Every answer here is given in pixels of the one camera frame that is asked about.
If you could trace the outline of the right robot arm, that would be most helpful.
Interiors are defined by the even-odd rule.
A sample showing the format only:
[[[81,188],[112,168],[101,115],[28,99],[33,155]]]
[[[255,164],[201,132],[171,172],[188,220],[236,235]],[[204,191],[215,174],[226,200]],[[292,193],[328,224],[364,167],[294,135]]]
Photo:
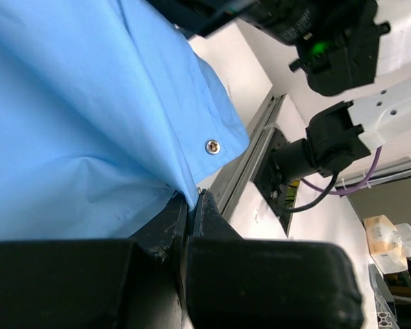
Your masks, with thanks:
[[[240,19],[294,47],[291,71],[332,97],[372,84],[411,63],[411,1],[154,1],[185,36],[209,36]],[[379,156],[382,145],[411,130],[411,78],[370,97],[339,102],[316,114],[306,136],[273,139],[255,185],[277,215],[286,187],[313,173],[336,180],[354,161]]]

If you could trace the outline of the light blue zip jacket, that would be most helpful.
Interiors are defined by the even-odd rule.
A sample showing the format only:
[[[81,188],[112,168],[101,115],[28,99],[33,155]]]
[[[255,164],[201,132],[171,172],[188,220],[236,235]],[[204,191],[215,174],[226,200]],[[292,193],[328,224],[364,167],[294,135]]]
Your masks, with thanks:
[[[0,1],[0,241],[129,237],[248,145],[146,1]]]

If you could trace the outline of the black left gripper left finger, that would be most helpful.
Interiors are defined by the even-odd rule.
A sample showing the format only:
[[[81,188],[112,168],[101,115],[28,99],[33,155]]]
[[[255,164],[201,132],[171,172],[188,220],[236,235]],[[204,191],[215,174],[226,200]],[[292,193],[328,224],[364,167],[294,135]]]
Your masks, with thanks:
[[[184,198],[126,239],[0,242],[0,328],[181,328]]]

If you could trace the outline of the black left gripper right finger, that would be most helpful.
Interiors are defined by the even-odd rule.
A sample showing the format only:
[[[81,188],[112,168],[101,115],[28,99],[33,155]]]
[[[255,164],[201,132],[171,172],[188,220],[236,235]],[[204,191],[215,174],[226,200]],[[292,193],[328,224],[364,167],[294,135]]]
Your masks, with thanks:
[[[362,295],[341,247],[244,239],[208,191],[188,236],[185,286],[194,328],[363,326]]]

